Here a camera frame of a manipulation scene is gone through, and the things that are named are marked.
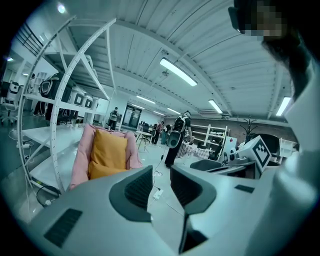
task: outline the yellow pillow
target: yellow pillow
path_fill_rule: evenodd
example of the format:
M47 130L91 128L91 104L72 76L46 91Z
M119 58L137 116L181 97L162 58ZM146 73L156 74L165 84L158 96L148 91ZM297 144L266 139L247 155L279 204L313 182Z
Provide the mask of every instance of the yellow pillow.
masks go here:
M89 178L96 179L125 171L127 144L128 139L97 129L88 167Z
M90 180L98 179L101 177L110 176L113 174L127 171L126 169L116 169L116 168L106 167L106 166L98 164L94 161L91 161L89 163L88 170L89 170L89 179Z

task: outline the black panel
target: black panel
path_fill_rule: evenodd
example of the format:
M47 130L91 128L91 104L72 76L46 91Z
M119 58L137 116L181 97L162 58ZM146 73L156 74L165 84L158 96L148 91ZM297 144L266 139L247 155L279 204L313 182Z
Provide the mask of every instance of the black panel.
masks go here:
M203 213L215 200L216 189L177 166L170 171L171 188L187 215Z
M151 222L147 212L152 185L152 165L126 177L112 186L109 200L113 208L124 218L134 222Z
M66 210L44 237L61 248L81 215L82 211L75 209Z
M251 187L251 186L244 186L244 185L237 185L234 187L235 189L237 190L241 190L241 191L244 191L244 192L248 192L248 193L252 193L255 188L254 187Z

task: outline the ceiling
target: ceiling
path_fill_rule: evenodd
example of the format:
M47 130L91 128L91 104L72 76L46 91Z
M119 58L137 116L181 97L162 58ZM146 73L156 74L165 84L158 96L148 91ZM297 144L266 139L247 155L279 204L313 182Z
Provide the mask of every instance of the ceiling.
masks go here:
M34 16L43 15L48 31L54 31L76 15L60 37L66 52L77 51L99 27L117 18L110 28L111 63L116 90L130 94L130 102L166 116L176 116L167 109L171 108L189 110L194 118L219 118L208 102L214 99L223 115L284 121L276 112L284 96L291 95L290 75L256 38L232 28L228 7L233 0L68 0L63 4L67 13L59 13L53 1ZM105 33L85 54L91 56L99 82L112 87ZM197 85L192 87L166 70L160 65L163 57ZM72 79L96 87L83 76L88 77L84 72Z

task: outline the white box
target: white box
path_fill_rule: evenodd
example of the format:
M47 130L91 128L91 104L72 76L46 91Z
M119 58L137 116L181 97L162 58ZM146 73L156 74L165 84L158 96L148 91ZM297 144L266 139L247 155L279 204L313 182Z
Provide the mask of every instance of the white box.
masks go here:
M250 140L236 153L239 157L247 157L250 161L256 161L261 172L265 170L271 159L271 153L261 136Z

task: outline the pink cushion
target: pink cushion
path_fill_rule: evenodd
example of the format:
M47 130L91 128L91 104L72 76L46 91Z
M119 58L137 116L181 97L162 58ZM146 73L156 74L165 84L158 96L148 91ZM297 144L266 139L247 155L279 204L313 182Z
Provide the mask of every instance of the pink cushion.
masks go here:
M75 161L72 168L72 178L69 189L72 190L77 185L89 180L88 178L88 166L90 162L90 154L95 138L96 130L100 129L106 133L110 133L117 137L128 139L127 147L125 151L125 168L130 170L132 168L142 167L138 150L136 147L136 138L133 132L122 132L107 130L102 127L86 124L83 129L83 134L78 145Z

